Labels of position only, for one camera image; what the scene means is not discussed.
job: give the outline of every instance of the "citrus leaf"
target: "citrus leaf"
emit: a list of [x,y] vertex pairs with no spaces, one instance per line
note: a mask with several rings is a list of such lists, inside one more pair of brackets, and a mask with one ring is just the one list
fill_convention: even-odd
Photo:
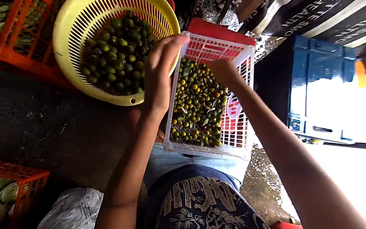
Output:
[[181,109],[182,109],[182,111],[183,111],[185,114],[187,114],[187,111],[186,111],[186,109],[185,109],[185,108],[181,107]]
[[208,106],[206,106],[206,103],[204,102],[204,106],[207,108],[207,109],[211,109],[211,107],[208,107]]
[[183,76],[187,76],[190,74],[191,67],[186,67],[183,70]]
[[209,119],[204,120],[203,126],[206,125],[208,123],[208,121],[209,121]]

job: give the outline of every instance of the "red plastic crate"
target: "red plastic crate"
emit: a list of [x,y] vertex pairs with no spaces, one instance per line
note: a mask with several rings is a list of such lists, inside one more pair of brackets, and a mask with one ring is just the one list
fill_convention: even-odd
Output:
[[52,46],[54,20],[62,4],[61,0],[14,0],[0,32],[0,60],[33,73],[38,80],[72,88]]
[[19,185],[15,208],[11,217],[11,219],[17,219],[29,211],[34,198],[42,193],[49,178],[49,171],[0,161],[0,177],[14,180]]

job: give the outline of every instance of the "jeans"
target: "jeans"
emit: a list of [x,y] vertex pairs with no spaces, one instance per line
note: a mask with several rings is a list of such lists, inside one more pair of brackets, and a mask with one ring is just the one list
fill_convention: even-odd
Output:
[[147,189],[162,175],[184,165],[197,164],[227,174],[237,185],[242,185],[249,161],[228,160],[206,156],[185,157],[182,154],[163,150],[163,143],[155,143],[144,175]]

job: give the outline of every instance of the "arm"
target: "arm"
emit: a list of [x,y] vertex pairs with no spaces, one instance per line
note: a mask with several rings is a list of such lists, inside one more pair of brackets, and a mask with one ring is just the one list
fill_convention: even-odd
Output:
[[218,60],[211,69],[241,101],[252,127],[307,229],[366,228],[366,221],[343,195],[302,142],[245,84],[231,62]]
[[149,56],[145,72],[145,104],[136,135],[114,170],[104,193],[96,229],[135,228],[139,190],[159,124],[169,109],[170,66],[186,36],[162,39]]

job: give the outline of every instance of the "finger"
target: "finger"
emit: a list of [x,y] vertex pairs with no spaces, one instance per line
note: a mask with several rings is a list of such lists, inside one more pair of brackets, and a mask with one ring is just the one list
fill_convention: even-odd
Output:
[[176,56],[179,54],[181,47],[189,42],[190,38],[188,36],[176,36],[170,43],[164,46],[162,54],[159,59],[159,64],[157,66],[157,72],[160,75],[167,75],[169,77],[169,71],[172,64],[176,60]]
[[152,52],[149,54],[149,66],[153,70],[159,64],[164,47],[171,42],[181,42],[186,40],[188,42],[189,37],[181,34],[173,35],[170,37],[163,38],[158,42]]

